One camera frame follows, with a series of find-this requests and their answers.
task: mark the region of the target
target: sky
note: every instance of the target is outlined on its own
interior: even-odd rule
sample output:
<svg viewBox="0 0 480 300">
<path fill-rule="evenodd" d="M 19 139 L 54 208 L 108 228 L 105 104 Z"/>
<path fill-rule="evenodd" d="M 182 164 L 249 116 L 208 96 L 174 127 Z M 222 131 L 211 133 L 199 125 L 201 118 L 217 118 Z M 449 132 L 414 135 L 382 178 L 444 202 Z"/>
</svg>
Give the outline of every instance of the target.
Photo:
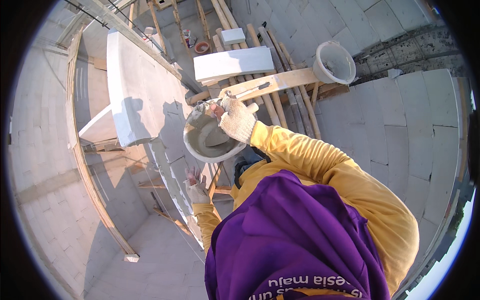
<svg viewBox="0 0 480 300">
<path fill-rule="evenodd" d="M 439 283 L 442 281 L 446 272 L 450 268 L 453 260 L 460 249 L 460 246 L 463 243 L 465 234 L 467 233 L 468 226 L 470 225 L 470 220 L 472 218 L 472 209 L 473 209 L 473 197 L 472 201 L 468 201 L 463 208 L 463 219 L 458 226 L 458 231 L 456 232 L 455 240 L 448 249 L 447 253 L 444 255 L 441 261 L 436 262 L 431 270 L 425 275 L 425 277 L 420 281 L 420 283 L 410 292 L 407 291 L 408 297 L 407 300 L 424 300 L 428 299 L 432 293 L 436 290 Z"/>
</svg>

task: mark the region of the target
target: construction worker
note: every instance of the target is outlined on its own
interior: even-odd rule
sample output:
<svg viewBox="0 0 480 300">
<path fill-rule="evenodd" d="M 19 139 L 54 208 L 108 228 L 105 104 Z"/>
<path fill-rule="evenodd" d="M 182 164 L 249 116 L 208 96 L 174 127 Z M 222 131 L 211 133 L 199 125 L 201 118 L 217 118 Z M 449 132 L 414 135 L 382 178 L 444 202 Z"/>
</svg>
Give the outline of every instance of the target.
<svg viewBox="0 0 480 300">
<path fill-rule="evenodd" d="M 208 297 L 390 299 L 419 246 L 403 202 L 330 144 L 266 126 L 235 99 L 211 108 L 226 134 L 266 156 L 240 171 L 222 222 L 200 171 L 186 170 Z"/>
</svg>

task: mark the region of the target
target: yellow long-sleeve shirt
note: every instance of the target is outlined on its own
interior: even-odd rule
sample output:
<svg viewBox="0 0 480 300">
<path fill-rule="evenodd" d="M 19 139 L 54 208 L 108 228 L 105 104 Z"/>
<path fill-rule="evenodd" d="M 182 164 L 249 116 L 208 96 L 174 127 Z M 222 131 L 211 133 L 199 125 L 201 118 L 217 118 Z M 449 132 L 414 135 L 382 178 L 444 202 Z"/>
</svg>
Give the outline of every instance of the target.
<svg viewBox="0 0 480 300">
<path fill-rule="evenodd" d="M 251 146 L 270 158 L 248 168 L 239 178 L 241 189 L 232 187 L 233 209 L 239 207 L 266 176 L 282 169 L 293 172 L 304 185 L 325 184 L 368 220 L 367 227 L 382 261 L 390 295 L 413 264 L 419 247 L 417 221 L 405 204 L 378 180 L 364 172 L 340 149 L 320 140 L 258 121 Z M 193 204 L 202 231 L 205 253 L 220 223 L 211 204 Z"/>
</svg>

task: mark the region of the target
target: purple cloth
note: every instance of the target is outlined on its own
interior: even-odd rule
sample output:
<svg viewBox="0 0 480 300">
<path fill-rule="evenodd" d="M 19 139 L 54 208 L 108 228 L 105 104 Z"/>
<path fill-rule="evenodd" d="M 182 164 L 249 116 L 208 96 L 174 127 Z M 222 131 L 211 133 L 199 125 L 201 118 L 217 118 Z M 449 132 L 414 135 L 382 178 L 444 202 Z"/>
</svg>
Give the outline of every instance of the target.
<svg viewBox="0 0 480 300">
<path fill-rule="evenodd" d="M 216 227 L 205 285 L 209 299 L 219 300 L 266 300 L 293 288 L 390 299 L 367 219 L 333 187 L 305 186 L 286 170 L 263 178 Z"/>
</svg>

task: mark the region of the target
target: gloved hand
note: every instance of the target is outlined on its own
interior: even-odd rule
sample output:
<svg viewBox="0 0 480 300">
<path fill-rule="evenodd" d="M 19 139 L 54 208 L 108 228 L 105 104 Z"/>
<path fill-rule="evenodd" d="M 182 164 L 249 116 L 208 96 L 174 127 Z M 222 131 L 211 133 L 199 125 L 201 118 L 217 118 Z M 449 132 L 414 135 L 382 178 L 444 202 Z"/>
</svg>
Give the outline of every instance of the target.
<svg viewBox="0 0 480 300">
<path fill-rule="evenodd" d="M 195 172 L 195 167 L 192 167 L 191 170 L 185 168 L 185 175 L 187 176 L 187 180 L 185 183 L 185 189 L 187 190 L 187 194 L 190 197 L 192 203 L 210 203 L 210 197 L 207 194 L 207 190 L 205 188 L 205 183 L 207 177 L 203 175 L 202 182 L 200 182 L 200 169 L 198 168 Z"/>
<path fill-rule="evenodd" d="M 253 128 L 257 123 L 255 116 L 241 101 L 227 96 L 222 99 L 220 106 L 212 104 L 210 107 L 220 120 L 219 126 L 228 136 L 242 143 L 250 144 Z"/>
</svg>

